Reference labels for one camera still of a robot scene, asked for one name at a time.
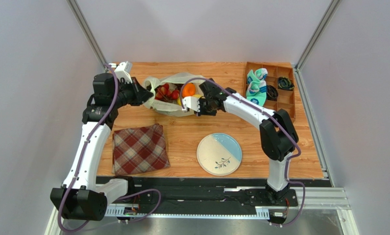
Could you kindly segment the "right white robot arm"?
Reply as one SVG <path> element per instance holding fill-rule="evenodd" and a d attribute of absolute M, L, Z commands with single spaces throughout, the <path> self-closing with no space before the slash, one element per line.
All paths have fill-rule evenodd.
<path fill-rule="evenodd" d="M 260 132 L 261 148 L 269 158 L 269 176 L 266 196 L 268 200 L 281 201 L 290 189 L 289 161 L 299 150 L 299 137 L 285 110 L 270 110 L 248 101 L 231 88 L 224 89 L 213 79 L 203 79 L 200 84 L 203 98 L 198 101 L 197 116 L 215 116 L 217 111 L 235 115 Z"/>

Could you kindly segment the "orange fake fruit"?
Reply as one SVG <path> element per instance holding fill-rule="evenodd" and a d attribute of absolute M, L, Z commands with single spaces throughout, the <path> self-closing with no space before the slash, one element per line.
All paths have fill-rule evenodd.
<path fill-rule="evenodd" d="M 181 97 L 185 98 L 196 94 L 196 86 L 193 83 L 188 83 L 181 88 Z"/>

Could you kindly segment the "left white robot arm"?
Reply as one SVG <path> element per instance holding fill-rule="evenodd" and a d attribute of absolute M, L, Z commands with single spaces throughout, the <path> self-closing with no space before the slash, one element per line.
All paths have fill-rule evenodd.
<path fill-rule="evenodd" d="M 100 221 L 107 207 L 127 194 L 129 179 L 124 177 L 97 187 L 98 165 L 118 109 L 143 105 L 153 96 L 128 72 L 98 74 L 93 89 L 82 113 L 81 139 L 73 165 L 61 186 L 50 193 L 63 219 Z"/>

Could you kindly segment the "white plastic bag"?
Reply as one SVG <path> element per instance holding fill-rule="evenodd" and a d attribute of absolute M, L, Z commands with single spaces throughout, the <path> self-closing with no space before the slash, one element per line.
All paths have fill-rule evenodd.
<path fill-rule="evenodd" d="M 181 72 L 164 78 L 147 77 L 143 81 L 143 87 L 153 93 L 144 106 L 148 109 L 171 117 L 186 117 L 194 114 L 193 111 L 184 112 L 181 107 L 180 90 L 185 86 L 184 95 L 191 95 L 200 98 L 203 92 L 200 89 L 202 75 L 194 75 L 188 72 Z"/>

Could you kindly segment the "red fake strawberry bunch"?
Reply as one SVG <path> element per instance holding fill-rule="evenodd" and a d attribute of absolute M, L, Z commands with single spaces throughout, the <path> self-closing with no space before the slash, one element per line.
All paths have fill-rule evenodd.
<path fill-rule="evenodd" d="M 165 83 L 155 88 L 155 99 L 163 102 L 175 102 L 180 98 L 180 87 L 173 83 Z"/>

